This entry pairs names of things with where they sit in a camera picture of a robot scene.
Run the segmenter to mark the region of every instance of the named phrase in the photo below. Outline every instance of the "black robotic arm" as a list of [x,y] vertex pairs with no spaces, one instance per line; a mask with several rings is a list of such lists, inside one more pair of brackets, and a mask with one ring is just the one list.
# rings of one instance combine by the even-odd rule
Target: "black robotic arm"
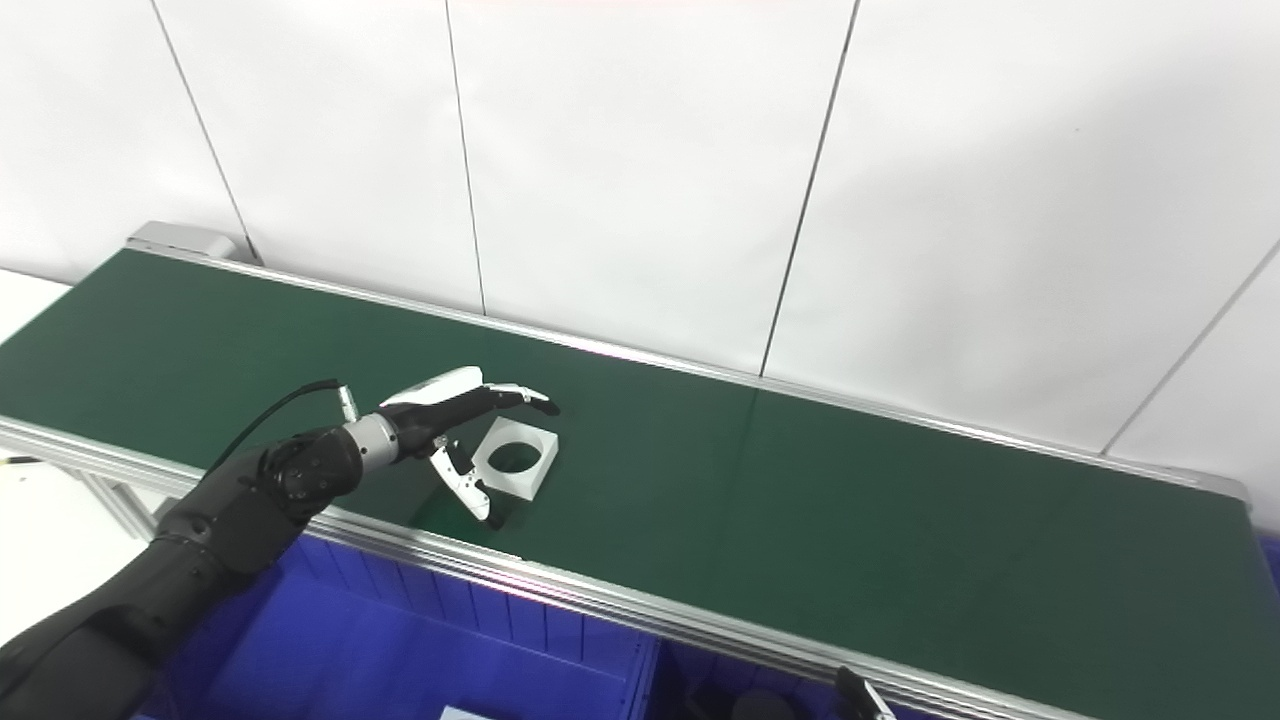
[[0,719],[132,717],[201,619],[246,589],[312,516],[378,468],[430,457],[442,477],[454,471],[444,480],[477,519],[495,524],[484,486],[456,468],[444,433],[522,402],[559,411],[536,391],[484,384],[479,368],[460,368],[353,421],[216,462],[124,569],[0,647]]

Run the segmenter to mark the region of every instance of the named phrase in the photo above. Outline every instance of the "wall seam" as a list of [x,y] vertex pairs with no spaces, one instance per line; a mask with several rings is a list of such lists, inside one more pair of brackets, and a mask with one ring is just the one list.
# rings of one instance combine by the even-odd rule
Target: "wall seam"
[[778,301],[773,306],[773,319],[769,322],[769,336],[764,341],[764,355],[760,357],[759,377],[764,377],[764,369],[769,364],[769,351],[773,350],[773,336],[778,329],[778,316],[782,314],[782,300],[787,295],[787,281],[791,279],[791,266],[795,264],[796,247],[800,245],[800,231],[804,228],[805,213],[809,210],[809,197],[813,195],[813,182],[818,176],[818,163],[822,160],[822,149],[827,143],[827,129],[831,127],[831,114],[836,109],[836,95],[840,92],[840,78],[845,72],[845,58],[849,56],[849,42],[854,37],[854,23],[858,22],[858,9],[861,0],[854,0],[854,8],[849,14],[849,27],[845,29],[845,44],[840,50],[840,61],[836,63],[836,77],[831,83],[831,95],[827,97],[827,113],[822,118],[822,131],[818,133],[818,147],[813,154],[813,165],[809,168],[809,181],[804,188],[804,199],[800,201],[800,217],[796,219],[796,232],[791,237],[791,250],[787,254],[787,265],[782,270],[782,286],[778,288]]
[[173,45],[173,38],[169,36],[169,27],[165,26],[164,17],[160,14],[160,5],[156,0],[148,0],[151,3],[151,12],[156,15],[156,23],[160,24],[160,35],[164,37],[164,44],[169,49],[169,56],[173,58],[173,67],[178,70],[178,79],[182,81],[182,87],[187,92],[187,101],[191,102],[191,110],[196,114],[196,123],[200,124],[200,133],[205,137],[205,146],[209,147],[209,155],[214,159],[214,167],[218,168],[218,177],[223,181],[223,190],[227,191],[227,199],[232,204],[232,211],[236,213],[236,220],[241,225],[241,232],[244,233],[244,242],[248,243],[250,252],[259,261],[262,256],[257,251],[257,246],[253,245],[253,238],[248,234],[248,225],[244,223],[244,215],[241,213],[239,202],[236,201],[236,195],[232,192],[232,183],[227,179],[227,170],[223,169],[223,161],[218,158],[218,150],[214,149],[214,138],[209,135],[209,126],[205,124],[205,117],[200,114],[200,105],[196,104],[196,95],[191,91],[191,82],[187,81],[187,73],[182,69],[182,63],[178,60],[178,50]]
[[453,13],[449,0],[444,0],[444,24],[449,33],[449,63],[453,67],[453,99],[458,105],[458,137],[462,140],[462,172],[467,179],[467,210],[471,213],[471,247],[476,255],[476,284],[480,288],[480,314],[488,315],[489,307],[484,299],[484,270],[480,266],[480,234],[476,232],[476,202],[471,192],[471,155],[467,151],[467,129],[462,120],[462,88],[458,83],[458,54],[453,47]]
[[1253,286],[1253,282],[1257,281],[1258,277],[1267,269],[1267,266],[1271,264],[1271,260],[1275,259],[1277,252],[1280,252],[1280,240],[1277,240],[1275,243],[1271,245],[1271,249],[1267,250],[1267,252],[1262,256],[1262,259],[1258,260],[1258,263],[1253,266],[1252,270],[1249,270],[1249,273],[1244,277],[1244,281],[1240,282],[1239,286],[1236,286],[1235,291],[1233,291],[1230,296],[1228,296],[1226,302],[1224,302],[1222,306],[1217,309],[1217,313],[1215,313],[1213,316],[1210,318],[1208,323],[1203,328],[1201,328],[1201,332],[1197,333],[1194,338],[1192,338],[1190,345],[1188,345],[1187,348],[1183,350],[1181,355],[1179,355],[1178,359],[1174,360],[1174,364],[1170,365],[1167,370],[1165,370],[1165,374],[1161,375],[1160,380],[1156,382],[1156,386],[1151,388],[1151,392],[1148,392],[1142,398],[1142,401],[1138,402],[1138,406],[1134,407],[1133,413],[1130,413],[1128,418],[1125,418],[1125,421],[1120,424],[1120,428],[1115,432],[1115,434],[1111,436],[1111,439],[1108,439],[1107,443],[1102,446],[1102,451],[1100,452],[1100,455],[1111,454],[1111,448],[1115,447],[1116,442],[1120,441],[1120,438],[1125,434],[1125,432],[1147,410],[1147,407],[1152,404],[1152,401],[1156,400],[1156,396],[1158,396],[1161,391],[1165,389],[1165,387],[1169,384],[1169,380],[1171,380],[1174,375],[1176,375],[1178,372],[1183,369],[1183,365],[1185,365],[1187,361],[1190,360],[1192,355],[1194,355],[1196,351],[1199,350],[1201,345],[1204,343],[1208,336],[1212,334],[1215,329],[1217,329],[1217,325],[1222,322],[1222,319],[1228,315],[1228,313],[1231,311],[1231,309],[1240,300],[1240,297],[1244,296],[1244,293],[1249,290],[1249,287]]

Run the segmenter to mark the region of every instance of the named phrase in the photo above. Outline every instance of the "robotic hand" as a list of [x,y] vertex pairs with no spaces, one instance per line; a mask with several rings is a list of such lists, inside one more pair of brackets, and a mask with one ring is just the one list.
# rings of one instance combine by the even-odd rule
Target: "robotic hand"
[[206,612],[247,588],[311,518],[381,466],[430,459],[467,509],[497,525],[484,484],[444,433],[521,404],[559,413],[536,391],[485,384],[479,368],[426,380],[364,416],[335,382],[301,388],[273,410],[320,388],[339,391],[346,424],[219,459],[124,569],[0,647],[0,717],[127,720],[146,700],[159,667]]
[[484,482],[476,478],[475,465],[457,442],[444,437],[444,429],[479,418],[490,410],[529,405],[548,415],[559,407],[545,395],[516,384],[484,384],[480,368],[458,368],[425,383],[398,392],[383,402],[378,414],[397,427],[412,428],[399,433],[401,451],[425,456],[444,484],[458,496],[477,520],[493,529],[502,527],[502,518],[490,510]]

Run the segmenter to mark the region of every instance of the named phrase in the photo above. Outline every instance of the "white wall panel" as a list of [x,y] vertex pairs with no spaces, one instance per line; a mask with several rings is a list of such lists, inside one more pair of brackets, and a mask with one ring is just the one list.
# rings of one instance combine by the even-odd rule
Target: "white wall panel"
[[1243,482],[1280,533],[1280,265],[1271,263],[1111,448]]
[[768,374],[1098,450],[1280,236],[1280,9],[864,3]]
[[268,266],[479,309],[443,0],[161,0]]
[[73,282],[147,220],[242,232],[151,6],[0,3],[0,266]]
[[451,9],[489,311],[758,370],[852,3]]

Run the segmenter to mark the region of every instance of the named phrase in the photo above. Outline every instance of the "white square block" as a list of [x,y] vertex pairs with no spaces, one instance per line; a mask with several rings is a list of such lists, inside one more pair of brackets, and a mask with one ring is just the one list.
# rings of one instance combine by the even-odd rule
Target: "white square block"
[[[520,473],[495,470],[489,464],[489,456],[499,447],[513,442],[521,442],[536,450],[539,452],[538,462]],[[480,475],[486,487],[524,500],[532,500],[538,495],[538,488],[543,486],[543,478],[547,477],[547,469],[556,459],[558,447],[559,438],[556,433],[507,418],[497,418],[489,428],[489,433],[480,441],[480,447],[471,456],[471,461],[475,462],[476,474]]]

